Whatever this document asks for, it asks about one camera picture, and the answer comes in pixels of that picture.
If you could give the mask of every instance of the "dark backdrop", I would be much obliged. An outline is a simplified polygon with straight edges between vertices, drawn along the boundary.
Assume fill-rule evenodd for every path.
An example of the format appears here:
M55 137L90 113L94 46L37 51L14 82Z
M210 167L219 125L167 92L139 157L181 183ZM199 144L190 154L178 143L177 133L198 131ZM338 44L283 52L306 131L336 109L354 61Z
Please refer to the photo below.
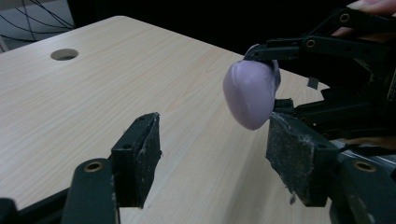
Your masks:
M235 1L136 3L128 0L68 0L77 27L115 15L128 16L245 54L249 47L279 37L297 37L310 31L337 7L352 1ZM330 86L354 88L368 74L352 60L316 55L280 61L280 67L305 77L317 77Z

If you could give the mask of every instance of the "light wood tabletop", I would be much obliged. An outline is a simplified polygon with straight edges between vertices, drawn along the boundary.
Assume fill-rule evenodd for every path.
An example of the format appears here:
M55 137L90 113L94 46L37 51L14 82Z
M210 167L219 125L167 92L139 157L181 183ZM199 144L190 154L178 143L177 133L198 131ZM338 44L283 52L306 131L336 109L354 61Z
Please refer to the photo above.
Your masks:
M121 223L330 223L329 205L290 204L265 159L268 123L233 119L222 80L242 58L122 16L1 53L0 197L22 209L70 187L79 164L158 112L163 156L145 207L121 208ZM307 78L281 78L277 98L321 99Z

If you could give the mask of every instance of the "table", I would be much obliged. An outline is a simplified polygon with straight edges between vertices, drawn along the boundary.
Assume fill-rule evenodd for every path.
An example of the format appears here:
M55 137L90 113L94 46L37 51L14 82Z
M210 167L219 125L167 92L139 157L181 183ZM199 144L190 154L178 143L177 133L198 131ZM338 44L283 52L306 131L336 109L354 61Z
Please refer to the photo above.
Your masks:
M290 205L265 159L268 123L233 119L222 80L242 58L122 16L0 54L0 197L22 209L68 188L79 164L107 158L136 118L159 112L154 183L121 223L330 223L329 206ZM321 99L307 78L281 76L277 98Z

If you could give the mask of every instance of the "black wire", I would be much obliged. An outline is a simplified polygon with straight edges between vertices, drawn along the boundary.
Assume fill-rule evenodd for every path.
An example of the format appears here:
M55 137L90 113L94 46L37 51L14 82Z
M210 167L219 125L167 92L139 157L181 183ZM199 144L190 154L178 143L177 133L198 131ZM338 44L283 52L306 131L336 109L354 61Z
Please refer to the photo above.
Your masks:
M27 17L26 5L24 4L24 0L21 0L21 1L22 1L22 5L23 5L23 10L25 11L25 15L26 15L27 26L29 27L29 31L30 31L30 34L32 35L33 40L35 40L35 35L32 32L32 26L30 25L29 17Z
M69 22L67 22L67 21L63 20L62 18L60 18L60 17L59 17L58 15L56 15L55 13L53 13L53 12L49 11L48 9L46 9L40 2L38 2L38 0L30 0L30 1L31 1L32 3L34 3L34 4L36 4L37 6L43 8L44 10L46 10L46 11L52 16L53 19L55 19L57 22L59 22L59 23L60 23L61 25L63 25L65 28L67 28L67 29L75 28L74 25L70 24ZM63 21L64 23L68 24L69 26L71 26L72 28L70 28L70 27L66 26L65 24L63 24L62 21Z
M19 38L10 37L10 36L7 36L7 35L0 35L0 36L2 36L3 38L18 40L18 41L21 41L21 42L29 42L29 43L37 42L37 40L19 39Z
M47 25L47 26L55 27L55 28L60 28L60 29L65 29L65 27L62 27L62 26L51 25L51 24L44 23L43 21L39 21L39 20L37 20L37 19L35 19L35 18L33 18L33 17L31 17L31 16L25 14L24 12L22 12L22 11L21 11L20 9L18 9L17 7L16 7L15 9L17 9L17 10L18 10L20 13L22 13L23 15L29 17L31 20L36 21L36 22L38 22L38 23L41 23L41 24L43 24L43 25Z
M6 19L4 16L2 16L2 15L0 15L0 17L3 18L3 20L5 20L6 22L8 22L9 24L11 24L11 25L13 25L13 26L15 26L15 27L17 27L17 28L19 28L19 29L21 29L21 30L27 31L27 32L31 32L31 33L35 33L35 34L42 34L42 35L64 33L64 31L58 31L58 32L56 32L56 31L54 31L54 32L36 32L36 31L30 31L30 30L27 30L27 29L21 28L20 26L15 25L14 23L12 23L11 21L7 20L7 19Z

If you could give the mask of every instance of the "purple object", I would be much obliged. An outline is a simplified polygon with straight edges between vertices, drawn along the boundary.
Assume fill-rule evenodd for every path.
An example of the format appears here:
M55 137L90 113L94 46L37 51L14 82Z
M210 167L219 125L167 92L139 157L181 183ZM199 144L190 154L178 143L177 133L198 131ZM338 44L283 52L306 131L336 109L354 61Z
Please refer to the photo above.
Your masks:
M271 117L279 84L276 60L233 63L223 80L225 99L233 117L247 129L259 129Z

